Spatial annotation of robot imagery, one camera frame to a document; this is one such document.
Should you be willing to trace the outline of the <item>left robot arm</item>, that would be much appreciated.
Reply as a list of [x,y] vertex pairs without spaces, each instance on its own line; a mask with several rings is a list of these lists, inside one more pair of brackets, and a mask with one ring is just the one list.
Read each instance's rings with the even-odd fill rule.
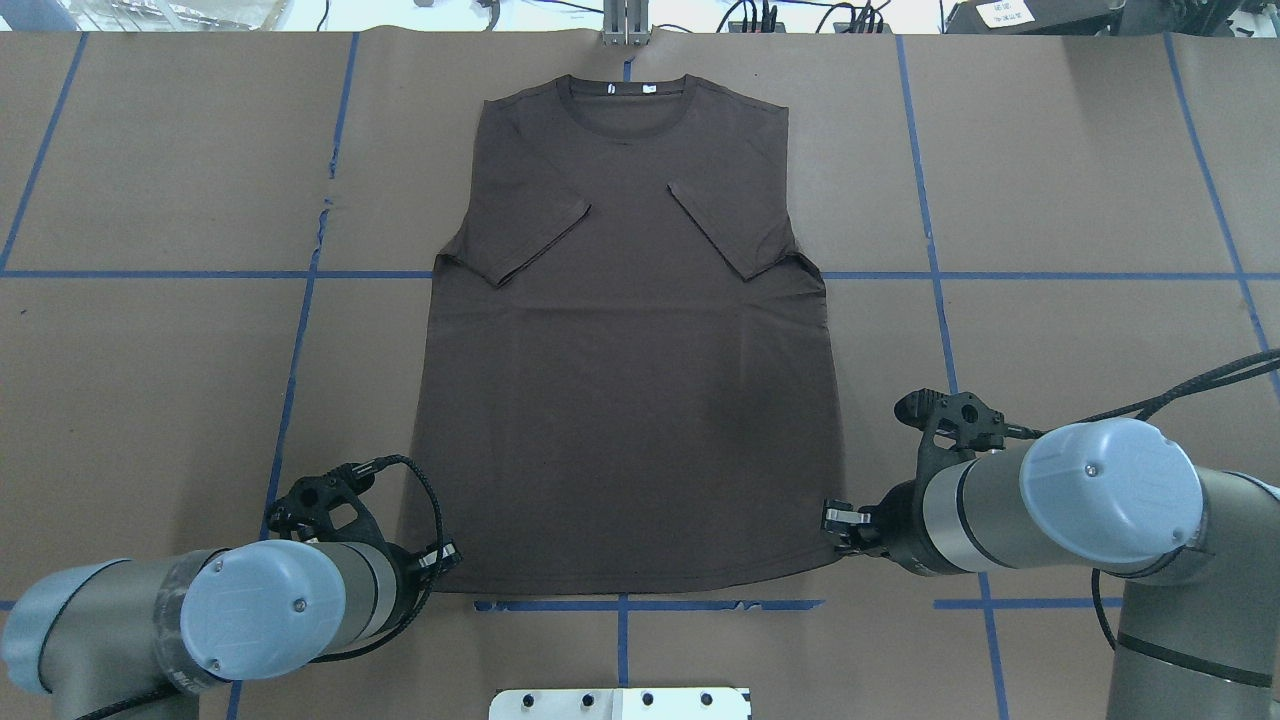
[[458,561],[449,541],[266,539],[72,568],[14,602],[3,661],[59,719],[196,719],[205,692],[380,648]]

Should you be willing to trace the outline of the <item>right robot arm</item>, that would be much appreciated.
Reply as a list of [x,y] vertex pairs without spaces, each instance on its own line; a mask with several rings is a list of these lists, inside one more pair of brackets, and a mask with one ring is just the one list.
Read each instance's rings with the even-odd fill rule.
[[1082,566],[1125,584],[1110,719],[1277,716],[1277,488],[1198,468],[1135,419],[975,456],[927,439],[915,480],[831,500],[837,551],[920,577]]

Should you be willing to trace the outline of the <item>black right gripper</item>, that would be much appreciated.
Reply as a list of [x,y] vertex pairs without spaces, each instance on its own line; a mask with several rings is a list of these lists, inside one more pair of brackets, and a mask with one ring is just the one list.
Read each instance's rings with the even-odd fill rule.
[[895,486],[878,503],[859,507],[828,498],[822,529],[842,556],[886,559],[910,573],[924,573],[920,498],[919,486]]

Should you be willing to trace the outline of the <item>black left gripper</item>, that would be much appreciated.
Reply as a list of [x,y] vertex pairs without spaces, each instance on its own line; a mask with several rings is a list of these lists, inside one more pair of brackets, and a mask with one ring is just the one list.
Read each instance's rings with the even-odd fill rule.
[[461,552],[452,539],[430,544],[426,550],[411,552],[396,546],[396,565],[401,574],[401,589],[406,596],[417,596],[430,580],[439,579],[461,562]]

